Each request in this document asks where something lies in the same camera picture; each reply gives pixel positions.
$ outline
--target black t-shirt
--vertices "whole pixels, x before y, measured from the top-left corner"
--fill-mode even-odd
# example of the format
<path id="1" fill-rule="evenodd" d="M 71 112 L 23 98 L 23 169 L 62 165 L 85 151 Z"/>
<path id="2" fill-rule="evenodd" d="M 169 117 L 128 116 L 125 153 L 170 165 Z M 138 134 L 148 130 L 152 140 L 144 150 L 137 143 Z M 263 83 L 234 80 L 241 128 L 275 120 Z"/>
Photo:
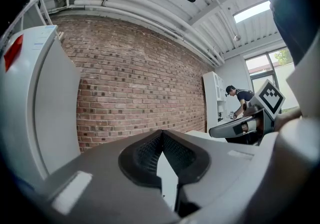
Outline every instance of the black t-shirt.
<path id="1" fill-rule="evenodd" d="M 314 2 L 317 0 L 269 0 L 273 19 L 297 65 L 317 34 L 320 19 Z"/>
<path id="2" fill-rule="evenodd" d="M 246 102 L 249 102 L 252 99 L 252 97 L 255 95 L 250 90 L 242 90 L 242 89 L 236 89 L 235 93 L 239 101 L 245 100 Z"/>

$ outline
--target window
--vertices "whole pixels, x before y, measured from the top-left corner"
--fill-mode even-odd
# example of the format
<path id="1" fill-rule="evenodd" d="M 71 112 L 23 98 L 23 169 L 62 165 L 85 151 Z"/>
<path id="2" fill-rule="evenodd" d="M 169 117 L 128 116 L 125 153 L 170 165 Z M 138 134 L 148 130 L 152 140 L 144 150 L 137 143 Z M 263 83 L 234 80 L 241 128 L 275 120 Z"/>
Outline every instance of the window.
<path id="1" fill-rule="evenodd" d="M 291 54 L 287 48 L 247 59 L 245 63 L 249 70 L 254 92 L 257 92 L 266 80 L 269 80 L 279 88 L 285 97 L 282 111 L 288 111 L 299 105 L 286 81 L 295 70 Z"/>
<path id="2" fill-rule="evenodd" d="M 254 15 L 263 13 L 267 10 L 270 10 L 270 1 L 265 1 L 262 3 L 256 4 L 250 8 L 247 8 L 245 10 L 242 10 L 234 14 L 233 16 L 234 16 L 235 23 L 242 22 Z"/>

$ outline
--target black mesh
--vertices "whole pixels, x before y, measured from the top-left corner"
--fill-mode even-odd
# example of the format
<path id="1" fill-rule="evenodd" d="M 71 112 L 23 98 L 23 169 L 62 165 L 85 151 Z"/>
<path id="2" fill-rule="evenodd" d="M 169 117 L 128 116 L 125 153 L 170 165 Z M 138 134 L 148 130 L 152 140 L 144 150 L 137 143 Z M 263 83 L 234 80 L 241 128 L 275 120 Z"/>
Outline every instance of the black mesh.
<path id="1" fill-rule="evenodd" d="M 196 154 L 191 149 L 163 133 L 163 152 L 175 174 L 190 166 L 196 160 Z"/>
<path id="2" fill-rule="evenodd" d="M 139 146 L 133 156 L 133 160 L 142 169 L 157 174 L 157 164 L 162 153 L 161 134 L 154 139 Z"/>

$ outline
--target ceiling pipe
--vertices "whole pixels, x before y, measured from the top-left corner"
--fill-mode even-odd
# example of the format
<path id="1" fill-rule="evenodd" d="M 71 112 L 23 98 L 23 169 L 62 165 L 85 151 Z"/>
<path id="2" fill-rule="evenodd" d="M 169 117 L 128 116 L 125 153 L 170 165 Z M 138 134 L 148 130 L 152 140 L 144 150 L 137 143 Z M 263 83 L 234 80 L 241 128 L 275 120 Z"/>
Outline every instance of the ceiling pipe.
<path id="1" fill-rule="evenodd" d="M 145 11 L 145 10 L 142 10 L 142 9 L 139 9 L 139 8 L 135 8 L 135 7 L 131 7 L 130 8 L 130 12 L 127 12 L 128 10 L 128 6 L 124 5 L 124 4 L 121 4 L 121 3 L 116 3 L 116 2 L 109 2 L 109 1 L 104 1 L 104 0 L 75 0 L 74 1 L 74 5 L 75 6 L 94 6 L 94 7 L 106 7 L 106 8 L 113 8 L 114 10 L 123 10 L 125 11 L 127 14 L 132 14 L 131 12 L 133 13 L 136 13 L 138 14 L 137 17 L 139 18 L 142 18 L 145 17 L 145 18 L 148 18 L 146 19 L 147 21 L 150 21 L 150 20 L 154 20 L 162 25 L 159 25 L 161 27 L 165 26 L 167 28 L 170 28 L 176 32 L 178 32 L 179 34 L 181 34 L 184 38 L 188 39 L 189 41 L 193 41 L 193 40 L 190 40 L 190 37 L 189 35 L 187 35 L 184 31 L 182 31 L 181 29 L 179 29 L 178 27 L 174 26 L 172 23 L 158 17 L 158 16 L 154 16 L 153 14 Z M 171 31 L 171 33 L 179 38 L 181 41 L 184 41 L 184 39 L 180 36 L 178 36 L 177 34 L 175 34 L 174 32 Z M 201 44 L 199 44 L 198 42 L 194 42 L 193 43 L 196 47 L 198 47 L 199 49 L 201 49 L 204 53 L 207 53 L 208 49 L 204 48 Z M 220 63 L 218 62 L 218 60 L 216 58 L 210 60 L 205 54 L 203 54 L 210 62 L 212 62 L 215 66 L 219 66 Z"/>
<path id="2" fill-rule="evenodd" d="M 115 8 L 110 8 L 110 7 L 105 7 L 105 6 L 96 6 L 96 5 L 74 5 L 74 4 L 71 4 L 69 6 L 69 8 L 84 8 L 84 7 L 88 7 L 88 8 L 92 8 L 92 9 L 96 9 L 96 10 L 101 10 L 101 11 L 105 11 L 105 12 L 110 12 L 110 13 L 115 13 L 115 14 L 120 14 L 120 15 L 124 15 L 126 17 L 131 17 L 131 18 L 134 18 L 134 19 L 137 19 L 137 20 L 140 20 L 142 22 L 145 22 L 147 24 L 150 24 L 152 26 L 155 26 L 163 31 L 166 31 L 166 28 L 155 23 L 155 22 L 152 22 L 151 20 L 148 20 L 148 19 L 145 19 L 141 16 L 138 16 L 138 15 L 135 15 L 135 14 L 132 14 L 130 12 L 127 12 L 127 11 L 124 11 L 124 10 L 119 10 L 119 9 L 115 9 Z M 183 38 L 177 36 L 176 34 L 174 34 L 174 37 L 176 38 L 173 38 L 173 40 L 177 43 L 180 43 L 180 44 L 186 44 L 188 45 L 189 47 L 191 47 L 192 49 L 192 52 L 194 54 L 196 54 L 197 56 L 199 56 L 201 59 L 205 60 L 208 64 L 210 64 L 211 66 L 215 66 L 215 67 L 219 67 L 220 65 L 217 65 L 215 64 L 214 62 L 212 62 L 211 59 L 209 59 L 206 55 L 204 55 L 203 53 L 199 53 L 199 50 L 197 48 L 195 48 L 194 45 L 192 45 L 191 43 L 185 41 Z"/>
<path id="3" fill-rule="evenodd" d="M 217 40 L 217 38 L 214 36 L 213 31 L 211 30 L 210 27 L 208 27 L 207 23 L 206 23 L 206 22 L 205 22 L 205 23 L 202 23 L 202 24 L 198 27 L 198 30 L 199 30 L 199 28 L 202 28 L 202 29 L 208 34 L 208 36 L 210 36 L 210 37 L 212 38 L 213 42 L 216 44 L 216 46 L 217 46 L 217 48 L 218 48 L 218 50 L 219 50 L 219 53 L 223 52 L 221 45 L 218 43 L 219 40 Z"/>
<path id="4" fill-rule="evenodd" d="M 217 60 L 217 58 L 218 58 L 222 63 L 225 63 L 225 60 L 214 49 L 214 47 L 202 35 L 200 35 L 199 32 L 197 32 L 191 25 L 189 25 L 182 18 L 178 17 L 177 15 L 173 14 L 169 10 L 163 8 L 162 6 L 157 5 L 157 4 L 155 4 L 155 3 L 151 2 L 151 1 L 148 1 L 148 0 L 127 0 L 127 1 L 130 1 L 130 2 L 134 1 L 134 2 L 136 2 L 138 4 L 142 4 L 144 6 L 147 6 L 147 7 L 151 8 L 151 9 L 155 10 L 156 12 L 161 12 L 161 13 L 167 15 L 168 17 L 170 17 L 171 19 L 173 19 L 174 21 L 179 23 L 181 26 L 183 26 L 183 27 L 187 28 L 189 31 L 191 31 L 202 43 L 204 43 L 206 45 L 206 47 L 208 47 L 207 54 L 213 60 L 215 60 L 217 63 L 219 63 L 219 61 Z"/>
<path id="5" fill-rule="evenodd" d="M 233 46 L 234 46 L 235 48 L 237 48 L 238 46 L 237 46 L 237 44 L 234 43 L 234 42 L 240 41 L 241 36 L 239 35 L 239 32 L 235 33 L 234 29 L 232 28 L 231 24 L 229 23 L 228 17 L 226 16 L 225 11 L 224 11 L 224 9 L 223 9 L 220 1 L 219 1 L 219 0 L 215 0 L 215 1 L 218 3 L 218 5 L 219 5 L 219 7 L 220 7 L 221 16 L 222 16 L 222 18 L 224 19 L 224 22 L 226 23 L 226 26 L 227 26 L 229 32 L 231 33 L 232 44 L 233 44 Z"/>

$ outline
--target tree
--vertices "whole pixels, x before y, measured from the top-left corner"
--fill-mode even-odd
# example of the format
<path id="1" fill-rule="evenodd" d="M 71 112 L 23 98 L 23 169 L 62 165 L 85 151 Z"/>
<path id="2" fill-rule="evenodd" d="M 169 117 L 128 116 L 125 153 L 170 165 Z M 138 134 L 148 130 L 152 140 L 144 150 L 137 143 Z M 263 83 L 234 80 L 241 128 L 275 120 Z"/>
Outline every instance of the tree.
<path id="1" fill-rule="evenodd" d="M 279 65 L 281 65 L 281 66 L 293 62 L 291 54 L 287 48 L 276 52 L 274 54 L 274 57 L 278 60 Z"/>

